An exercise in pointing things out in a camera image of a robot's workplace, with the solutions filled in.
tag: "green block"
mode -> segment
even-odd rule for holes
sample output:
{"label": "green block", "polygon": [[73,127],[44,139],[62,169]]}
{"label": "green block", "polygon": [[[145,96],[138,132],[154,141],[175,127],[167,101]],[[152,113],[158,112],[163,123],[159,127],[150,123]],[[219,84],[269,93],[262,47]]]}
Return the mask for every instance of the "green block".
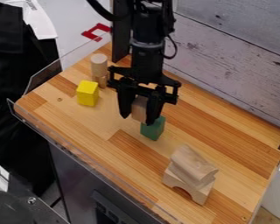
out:
{"label": "green block", "polygon": [[165,127],[166,118],[160,116],[152,125],[147,126],[145,123],[141,123],[141,134],[153,141],[157,141],[162,135]]}

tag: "gray metal base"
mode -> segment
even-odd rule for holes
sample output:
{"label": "gray metal base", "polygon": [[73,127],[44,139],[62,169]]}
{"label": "gray metal base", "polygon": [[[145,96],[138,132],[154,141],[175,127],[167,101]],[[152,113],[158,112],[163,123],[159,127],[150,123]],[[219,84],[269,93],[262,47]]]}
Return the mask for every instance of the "gray metal base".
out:
{"label": "gray metal base", "polygon": [[74,156],[54,145],[50,147],[71,223],[106,223],[97,219],[98,211],[114,221],[110,223],[163,223]]}

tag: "yellow cube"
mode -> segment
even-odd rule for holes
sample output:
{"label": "yellow cube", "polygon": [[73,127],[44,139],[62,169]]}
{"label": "yellow cube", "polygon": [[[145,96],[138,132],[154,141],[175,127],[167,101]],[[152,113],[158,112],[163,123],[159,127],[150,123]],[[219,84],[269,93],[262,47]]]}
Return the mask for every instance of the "yellow cube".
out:
{"label": "yellow cube", "polygon": [[83,80],[77,88],[78,103],[86,106],[95,106],[99,97],[98,83]]}

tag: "black bag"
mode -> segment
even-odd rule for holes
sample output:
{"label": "black bag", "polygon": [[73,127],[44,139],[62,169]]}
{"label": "black bag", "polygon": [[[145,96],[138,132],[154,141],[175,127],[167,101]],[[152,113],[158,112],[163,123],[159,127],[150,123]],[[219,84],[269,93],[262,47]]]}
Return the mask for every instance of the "black bag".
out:
{"label": "black bag", "polygon": [[0,191],[0,224],[33,224],[31,212],[15,196]]}
{"label": "black bag", "polygon": [[38,195],[53,180],[48,145],[11,114],[6,99],[19,99],[30,77],[58,57],[54,39],[38,41],[21,8],[0,3],[0,164],[32,182]]}

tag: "wooden cylinder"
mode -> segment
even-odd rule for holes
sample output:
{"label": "wooden cylinder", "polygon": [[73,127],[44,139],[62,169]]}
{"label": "wooden cylinder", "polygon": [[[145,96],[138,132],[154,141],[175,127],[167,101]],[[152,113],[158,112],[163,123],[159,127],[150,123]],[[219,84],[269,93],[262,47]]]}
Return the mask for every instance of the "wooden cylinder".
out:
{"label": "wooden cylinder", "polygon": [[93,77],[103,77],[108,75],[108,58],[105,54],[96,53],[91,57],[90,61]]}

